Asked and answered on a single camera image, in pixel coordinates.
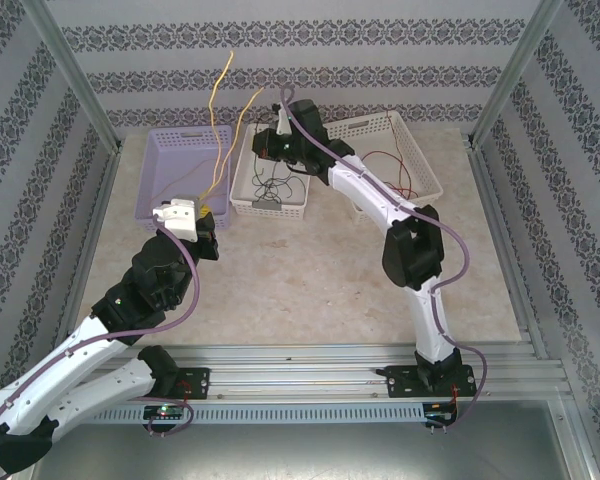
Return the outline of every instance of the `white basket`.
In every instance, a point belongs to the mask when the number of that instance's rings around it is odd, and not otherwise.
[[[284,162],[272,162],[271,160],[263,160],[257,157],[251,150],[256,127],[262,130],[267,128],[268,125],[251,124],[245,129],[244,141],[242,142],[238,166],[236,167],[236,175],[231,186],[231,203],[238,215],[302,220],[304,209],[307,206],[311,177],[292,173]],[[263,181],[271,178],[275,168],[276,178],[285,178],[290,174],[297,176],[304,184],[304,188],[298,180],[294,179],[289,184],[291,190],[288,190],[286,187],[280,187],[279,196],[281,203],[258,200],[256,196],[258,187],[253,182],[255,174],[254,162],[256,161],[257,172]]]
[[[443,193],[438,179],[433,174],[431,167],[424,158],[420,147],[411,136],[411,132],[404,124],[400,114],[394,110],[388,112],[374,113],[362,117],[349,118],[338,122],[326,123],[329,138],[339,138],[349,144],[360,158],[373,150],[381,150],[399,157],[402,153],[404,165],[411,175],[411,189],[418,194],[409,201],[422,207],[432,203]],[[398,138],[398,148],[391,130],[391,123]],[[374,154],[367,157],[365,165],[383,182],[396,184],[398,181],[399,163],[386,155]],[[406,178],[403,176],[403,186],[406,186]],[[351,218],[357,225],[370,220],[366,213],[351,202]]]

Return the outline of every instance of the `yellow wire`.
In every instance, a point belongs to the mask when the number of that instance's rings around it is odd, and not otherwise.
[[[222,170],[220,170],[220,178],[218,178],[217,181],[214,181],[213,184],[209,187],[209,189],[200,196],[200,200],[204,199],[207,195],[209,195],[209,193],[211,193],[211,191],[218,186],[218,184],[220,183],[220,180],[222,180],[222,176],[224,175],[224,168],[227,165],[227,160],[229,159],[229,156],[231,156],[231,152],[233,152],[233,149],[235,148],[236,143],[238,142],[238,134],[240,133],[240,124],[242,123],[242,117],[244,116],[245,112],[247,110],[249,110],[249,107],[251,106],[253,101],[256,99],[256,97],[258,95],[260,95],[262,90],[264,90],[264,87],[261,87],[256,93],[254,93],[251,96],[251,98],[249,99],[249,103],[247,103],[247,105],[240,112],[240,116],[238,117],[238,125],[236,126],[236,133],[233,136],[233,143],[231,144],[231,148],[227,152],[227,155],[224,157],[224,161],[222,162]]]
[[[222,73],[218,77],[218,80],[216,80],[216,83],[213,85],[213,90],[211,91],[211,98],[209,98],[209,114],[211,115],[211,129],[213,130],[213,134],[216,136],[216,142],[218,142],[218,158],[216,158],[216,166],[213,169],[213,181],[211,182],[212,185],[216,181],[216,171],[218,170],[218,165],[220,164],[220,157],[222,156],[222,144],[220,143],[220,135],[218,135],[218,131],[216,130],[215,118],[213,117],[213,100],[214,98],[216,98],[218,85],[220,85],[220,82],[227,74],[227,70],[229,70],[229,65],[231,65],[232,61],[233,50],[229,52],[229,60],[227,60],[227,64],[224,66],[224,70],[222,70]]]

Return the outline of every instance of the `patterned wallpaper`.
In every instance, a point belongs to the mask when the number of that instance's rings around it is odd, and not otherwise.
[[[563,5],[483,153],[600,465],[600,1]]]
[[[0,386],[52,348],[108,152],[17,0],[0,0]]]
[[[54,0],[49,6],[120,135],[205,124],[211,86],[234,123],[297,86],[327,120],[395,108],[411,126],[470,131],[537,0]]]

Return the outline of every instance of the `black mounting bracket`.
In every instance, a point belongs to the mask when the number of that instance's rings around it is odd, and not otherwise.
[[[451,398],[454,385],[459,397],[473,397],[476,393],[476,379],[469,365],[447,374],[434,389],[422,382],[417,365],[391,365],[377,369],[376,373],[386,377],[389,398]]]
[[[180,368],[171,390],[160,397],[165,400],[206,400],[210,376],[208,368]]]

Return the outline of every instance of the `tan surface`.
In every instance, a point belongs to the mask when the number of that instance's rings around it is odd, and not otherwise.
[[[443,291],[452,333],[467,341],[519,340],[459,131],[413,133],[445,191],[435,203],[440,218],[472,252],[467,276]],[[145,141],[144,136],[127,137],[80,318],[120,280],[150,236],[133,219]],[[180,327],[140,342],[414,342],[404,292],[382,270],[383,237],[372,224],[355,227],[347,202],[314,179],[304,221],[242,217],[234,211],[229,230],[217,232],[220,260],[200,262],[196,312]],[[444,241],[443,275],[451,275],[460,268],[461,252],[451,238]],[[172,312],[167,321],[175,318]]]

